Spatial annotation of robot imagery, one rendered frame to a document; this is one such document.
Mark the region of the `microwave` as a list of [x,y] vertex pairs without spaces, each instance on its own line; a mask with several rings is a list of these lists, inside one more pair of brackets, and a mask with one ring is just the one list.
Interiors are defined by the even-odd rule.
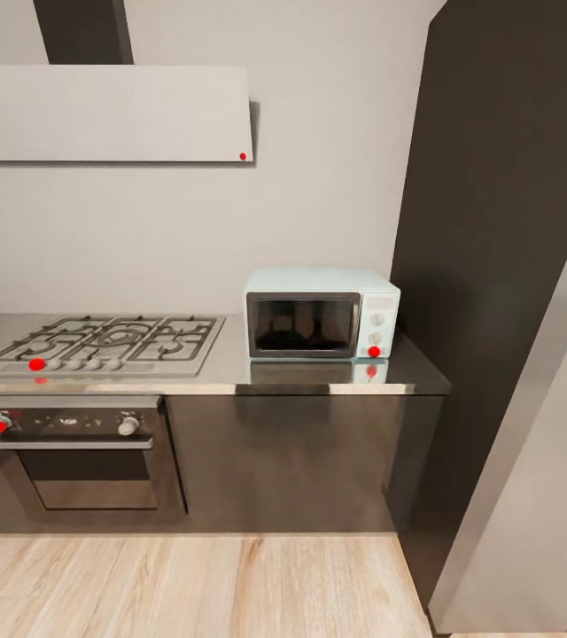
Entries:
[[387,359],[400,288],[370,268],[254,268],[243,290],[249,359]]

